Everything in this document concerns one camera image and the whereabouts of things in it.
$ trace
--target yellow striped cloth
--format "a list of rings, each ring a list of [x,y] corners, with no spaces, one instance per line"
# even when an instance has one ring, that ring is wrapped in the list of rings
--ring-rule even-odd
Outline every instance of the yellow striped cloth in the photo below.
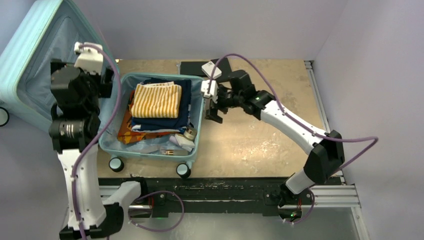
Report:
[[[135,89],[131,115],[135,118],[178,118],[182,88],[173,82],[141,85]]]

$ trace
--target stack of clothes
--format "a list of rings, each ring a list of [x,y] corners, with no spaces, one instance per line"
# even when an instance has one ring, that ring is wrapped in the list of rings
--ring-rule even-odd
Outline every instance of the stack of clothes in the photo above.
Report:
[[[190,124],[192,81],[151,78],[131,93],[117,139],[124,144],[184,133]]]

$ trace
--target wooden platform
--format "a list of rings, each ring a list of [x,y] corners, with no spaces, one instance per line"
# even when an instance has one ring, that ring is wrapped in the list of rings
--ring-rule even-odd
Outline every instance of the wooden platform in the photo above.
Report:
[[[176,74],[181,60],[121,60],[121,74],[130,72]],[[303,60],[252,61],[275,88],[281,102],[309,123],[322,128],[320,115]],[[230,59],[233,70],[247,71],[256,89],[269,90],[259,75],[241,59]],[[223,124],[204,120],[198,158],[191,177],[288,177],[301,169],[307,155],[274,127],[247,115],[241,108],[223,115]],[[119,173],[109,169],[108,153],[99,150],[99,177],[178,177],[175,162],[124,159]]]

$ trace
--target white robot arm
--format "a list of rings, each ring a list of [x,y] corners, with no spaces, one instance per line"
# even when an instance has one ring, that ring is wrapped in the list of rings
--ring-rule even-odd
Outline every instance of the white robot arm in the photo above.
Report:
[[[313,126],[285,108],[282,112],[275,97],[267,91],[257,91],[249,75],[244,70],[231,72],[221,76],[221,82],[209,80],[202,82],[201,92],[208,99],[206,118],[222,123],[218,111],[227,113],[228,108],[241,107],[244,112],[253,115],[258,120],[268,123],[297,143],[308,155],[305,166],[293,174],[281,185],[282,198],[298,195],[314,184],[324,184],[330,176],[344,163],[344,150],[341,142],[322,139],[318,135],[341,139],[336,132],[325,132]],[[222,82],[230,82],[231,88],[223,86]],[[311,134],[288,117],[288,114],[313,130]]]
[[[66,180],[69,201],[67,226],[60,239],[80,239],[81,227],[86,236],[105,238],[121,230],[128,219],[130,204],[147,191],[144,181],[127,181],[106,199],[100,195],[97,173],[98,145],[94,144],[77,166],[77,159],[96,136],[100,120],[100,97],[110,97],[112,74],[106,70],[101,75],[103,56],[90,47],[80,48],[75,43],[78,58],[73,63],[51,61],[51,92],[57,104],[51,109],[52,124],[49,129],[53,148],[58,152]],[[62,114],[57,114],[57,107]],[[78,211],[74,209],[77,202]]]

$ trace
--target suitcase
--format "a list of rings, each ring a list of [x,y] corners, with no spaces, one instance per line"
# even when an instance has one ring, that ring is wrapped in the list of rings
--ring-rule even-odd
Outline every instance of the suitcase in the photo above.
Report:
[[[87,19],[71,0],[37,0],[23,19],[16,33],[0,56],[0,108],[7,109],[24,121],[48,132],[52,123],[51,108],[55,98],[50,91],[51,59],[74,63],[75,42],[90,42],[103,45],[103,50],[112,58],[110,51],[89,24]],[[103,62],[103,72],[107,67]],[[125,104],[130,91],[137,83],[149,78],[162,78],[172,81],[190,79],[192,81],[192,101],[190,120],[197,129],[196,147],[186,156],[140,153],[149,145],[172,147],[163,139],[148,139],[139,145],[124,145],[116,138],[121,125]],[[112,155],[121,157],[153,158],[186,163],[191,168],[197,158],[200,126],[205,101],[200,95],[202,78],[198,76],[128,73],[122,77],[123,97],[120,111],[112,124],[99,140],[100,147]],[[100,107],[100,129],[108,121],[114,108],[117,88],[113,87],[111,98],[102,99]]]
[[[75,62],[76,41],[101,44],[112,56],[71,0],[35,1],[0,55],[0,107],[48,132],[55,102],[50,60]]]

